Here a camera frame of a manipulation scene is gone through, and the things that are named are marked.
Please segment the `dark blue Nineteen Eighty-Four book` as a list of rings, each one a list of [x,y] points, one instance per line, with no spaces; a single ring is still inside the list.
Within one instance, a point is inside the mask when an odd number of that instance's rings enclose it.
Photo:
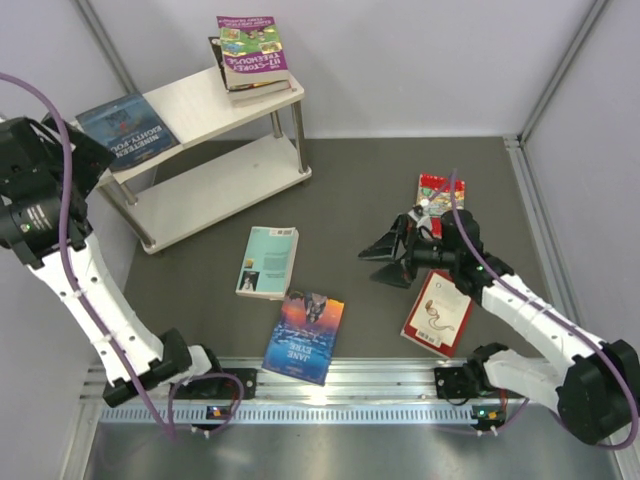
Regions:
[[[76,121],[83,132],[112,153],[111,172],[137,167],[180,144],[140,93],[78,114]]]

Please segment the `blue Jane Eyre book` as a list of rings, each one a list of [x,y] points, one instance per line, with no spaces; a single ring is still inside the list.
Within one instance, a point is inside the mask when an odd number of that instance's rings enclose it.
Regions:
[[[284,299],[262,368],[324,386],[344,303],[311,292],[290,291]]]

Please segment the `black treehouse book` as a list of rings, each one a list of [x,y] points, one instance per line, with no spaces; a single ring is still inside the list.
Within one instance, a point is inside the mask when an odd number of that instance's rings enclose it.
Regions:
[[[224,58],[223,58],[223,51],[222,51],[222,46],[221,46],[221,42],[220,42],[220,38],[219,37],[209,37],[208,38],[208,43],[209,46],[211,48],[211,52],[214,56],[215,62],[216,62],[216,66],[219,70],[223,85],[225,87],[225,90],[227,93],[231,92],[231,88],[229,87],[228,81],[227,81],[227,76],[226,76],[226,70],[225,70],[225,66],[224,66]]]

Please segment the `purple storey treehouse book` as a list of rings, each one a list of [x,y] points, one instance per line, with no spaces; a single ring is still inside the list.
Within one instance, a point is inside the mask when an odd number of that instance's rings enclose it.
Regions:
[[[271,16],[218,16],[222,67],[228,86],[289,80],[289,69],[275,19]]]

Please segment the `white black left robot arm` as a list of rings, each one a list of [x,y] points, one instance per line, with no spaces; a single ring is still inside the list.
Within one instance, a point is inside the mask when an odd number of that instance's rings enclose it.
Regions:
[[[226,374],[213,352],[188,345],[177,329],[160,336],[140,321],[112,278],[88,220],[86,198],[114,156],[68,127],[71,165],[51,117],[1,124],[1,245],[71,312],[107,376],[103,399],[119,406],[162,385],[185,384],[187,399],[212,398]]]

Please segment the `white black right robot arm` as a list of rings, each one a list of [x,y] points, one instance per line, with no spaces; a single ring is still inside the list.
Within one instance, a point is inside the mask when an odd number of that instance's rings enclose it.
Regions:
[[[544,302],[514,269],[485,251],[480,226],[465,209],[451,209],[433,237],[420,207],[400,214],[358,257],[378,261],[372,280],[408,288],[419,269],[446,271],[457,290],[509,325],[542,356],[526,358],[500,343],[477,348],[464,367],[478,396],[508,390],[546,407],[587,445],[627,428],[639,432],[639,356],[626,341],[607,342]]]

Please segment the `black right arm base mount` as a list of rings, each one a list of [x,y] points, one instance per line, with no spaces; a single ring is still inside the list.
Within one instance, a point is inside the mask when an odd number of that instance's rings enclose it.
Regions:
[[[485,385],[466,367],[437,367],[433,373],[437,398],[454,406],[499,395],[498,389]]]

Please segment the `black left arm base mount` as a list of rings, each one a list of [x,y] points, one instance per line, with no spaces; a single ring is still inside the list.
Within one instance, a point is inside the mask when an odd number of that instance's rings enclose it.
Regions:
[[[223,368],[223,372],[239,380],[244,388],[243,400],[255,397],[257,373],[255,368]],[[177,400],[237,400],[239,388],[230,378],[217,378],[191,381],[177,389]]]

